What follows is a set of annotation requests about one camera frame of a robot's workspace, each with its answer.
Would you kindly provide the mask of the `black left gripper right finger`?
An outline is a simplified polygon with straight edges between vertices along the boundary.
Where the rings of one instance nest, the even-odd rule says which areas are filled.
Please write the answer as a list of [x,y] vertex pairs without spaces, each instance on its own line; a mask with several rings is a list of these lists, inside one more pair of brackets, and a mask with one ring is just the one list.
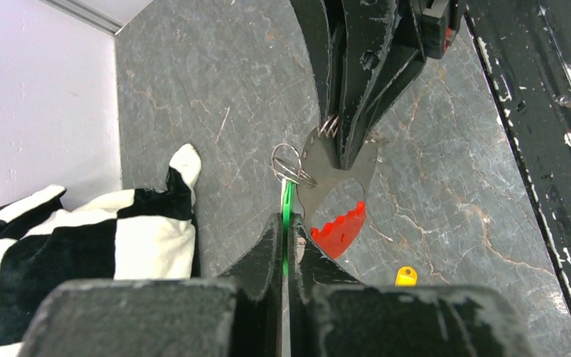
[[481,286],[374,286],[340,267],[303,218],[288,227],[293,356],[531,356],[508,301]]

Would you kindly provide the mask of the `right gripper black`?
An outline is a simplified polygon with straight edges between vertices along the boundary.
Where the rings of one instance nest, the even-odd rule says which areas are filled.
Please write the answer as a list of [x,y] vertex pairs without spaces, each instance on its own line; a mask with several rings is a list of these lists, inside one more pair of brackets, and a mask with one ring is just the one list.
[[422,72],[426,56],[443,58],[465,12],[463,0],[344,1],[341,86],[341,3],[292,1],[291,6],[312,65],[318,135],[339,134],[343,170],[354,165],[372,128]]

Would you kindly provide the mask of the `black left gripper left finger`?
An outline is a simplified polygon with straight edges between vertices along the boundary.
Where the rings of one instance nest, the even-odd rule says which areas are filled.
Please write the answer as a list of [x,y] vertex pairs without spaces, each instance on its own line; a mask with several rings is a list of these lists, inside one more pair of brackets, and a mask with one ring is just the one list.
[[283,219],[213,278],[71,280],[41,303],[21,356],[279,356]]

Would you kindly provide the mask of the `yellow key tag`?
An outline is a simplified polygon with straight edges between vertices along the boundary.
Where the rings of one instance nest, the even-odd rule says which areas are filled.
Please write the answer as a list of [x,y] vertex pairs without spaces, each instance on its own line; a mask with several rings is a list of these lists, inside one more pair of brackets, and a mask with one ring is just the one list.
[[418,277],[418,273],[413,267],[402,266],[396,273],[395,286],[415,286]]

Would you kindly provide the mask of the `green key tag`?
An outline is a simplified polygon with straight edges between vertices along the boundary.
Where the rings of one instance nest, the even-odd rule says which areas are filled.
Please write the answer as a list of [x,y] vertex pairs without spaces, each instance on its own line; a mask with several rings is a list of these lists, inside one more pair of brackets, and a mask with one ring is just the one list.
[[288,276],[288,229],[290,226],[293,189],[295,184],[288,179],[282,179],[281,216],[283,223],[283,274]]

